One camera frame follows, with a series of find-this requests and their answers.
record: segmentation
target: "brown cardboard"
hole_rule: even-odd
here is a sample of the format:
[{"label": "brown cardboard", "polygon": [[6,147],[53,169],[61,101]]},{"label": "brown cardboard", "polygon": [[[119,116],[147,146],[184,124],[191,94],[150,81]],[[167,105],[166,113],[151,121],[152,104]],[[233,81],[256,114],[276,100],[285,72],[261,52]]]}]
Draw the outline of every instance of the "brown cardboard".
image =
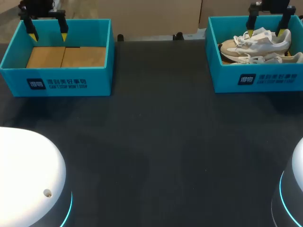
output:
[{"label": "brown cardboard", "polygon": [[106,47],[66,48],[61,67],[102,67]]},{"label": "brown cardboard", "polygon": [[34,47],[27,68],[60,68],[65,47]]}]

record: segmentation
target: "dark tabletop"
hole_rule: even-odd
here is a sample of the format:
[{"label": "dark tabletop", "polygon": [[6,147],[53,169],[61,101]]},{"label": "dark tabletop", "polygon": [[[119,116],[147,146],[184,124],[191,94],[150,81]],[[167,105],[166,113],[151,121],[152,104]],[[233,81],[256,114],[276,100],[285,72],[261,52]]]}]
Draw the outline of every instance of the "dark tabletop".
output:
[{"label": "dark tabletop", "polygon": [[13,98],[0,78],[0,124],[61,151],[76,227],[273,227],[303,93],[215,94],[203,41],[125,42],[109,97]]}]

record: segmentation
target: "shoe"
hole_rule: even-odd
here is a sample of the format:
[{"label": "shoe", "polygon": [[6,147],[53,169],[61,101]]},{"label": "shoe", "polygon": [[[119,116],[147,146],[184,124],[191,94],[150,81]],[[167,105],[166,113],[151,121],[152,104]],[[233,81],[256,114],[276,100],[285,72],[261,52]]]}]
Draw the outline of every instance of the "shoe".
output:
[{"label": "shoe", "polygon": [[283,56],[277,53],[270,53],[266,56],[251,57],[247,54],[246,57],[239,57],[239,61],[234,64],[281,64],[281,63],[303,63],[303,53],[298,52],[294,56]]},{"label": "shoe", "polygon": [[269,53],[283,55],[289,49],[291,43],[291,32],[286,29],[279,37],[269,30],[260,28],[254,31],[252,37],[248,32],[243,36],[234,36],[231,40],[224,41],[220,46],[223,57],[233,62],[239,62],[239,57],[265,56]]}]

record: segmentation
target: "blue light ring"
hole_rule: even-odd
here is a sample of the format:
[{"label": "blue light ring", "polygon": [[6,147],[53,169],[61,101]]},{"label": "blue light ring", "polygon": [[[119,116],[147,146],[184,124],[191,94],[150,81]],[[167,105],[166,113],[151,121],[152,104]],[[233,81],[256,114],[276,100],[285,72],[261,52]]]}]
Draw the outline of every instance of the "blue light ring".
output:
[{"label": "blue light ring", "polygon": [[63,227],[64,224],[66,223],[67,218],[68,218],[68,216],[69,216],[69,214],[70,214],[70,212],[71,212],[71,206],[72,206],[72,193],[71,193],[71,204],[70,204],[70,208],[69,208],[69,210],[68,210],[68,212],[67,212],[67,215],[66,215],[66,217],[65,217],[65,219],[64,219],[64,221],[63,221],[63,223],[60,225],[60,227]]},{"label": "blue light ring", "polygon": [[296,223],[298,227],[302,227],[302,226],[296,221],[296,219],[294,219],[294,217],[293,217],[293,216],[291,215],[291,213],[288,211],[288,209],[287,209],[287,207],[286,207],[286,205],[285,205],[285,203],[284,203],[284,200],[283,200],[283,197],[282,197],[282,191],[281,191],[281,182],[282,182],[283,173],[282,173],[282,175],[281,175],[280,184],[279,184],[279,190],[280,190],[281,201],[282,201],[282,203],[283,203],[283,206],[284,206],[286,212],[287,212],[288,215],[291,217],[291,219],[294,221],[294,223]]}]

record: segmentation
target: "teal box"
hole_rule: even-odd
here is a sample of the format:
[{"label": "teal box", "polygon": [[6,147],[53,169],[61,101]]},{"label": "teal box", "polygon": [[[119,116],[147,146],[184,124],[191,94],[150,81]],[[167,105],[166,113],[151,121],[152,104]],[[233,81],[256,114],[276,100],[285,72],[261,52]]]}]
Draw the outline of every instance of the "teal box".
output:
[{"label": "teal box", "polygon": [[[282,16],[258,16],[255,29],[264,27],[275,32]],[[247,16],[210,17],[206,30],[205,49],[214,90],[221,92],[302,91],[303,64],[237,64],[223,65],[218,44],[247,30]],[[292,33],[290,53],[303,52],[303,24],[292,16],[288,29]]]},{"label": "teal box", "polygon": [[[110,95],[115,54],[111,20],[66,22],[69,31],[63,42],[57,20],[33,20],[39,35],[35,42],[20,21],[0,64],[0,73],[14,96]],[[32,49],[38,46],[106,47],[104,67],[26,69]]]}]

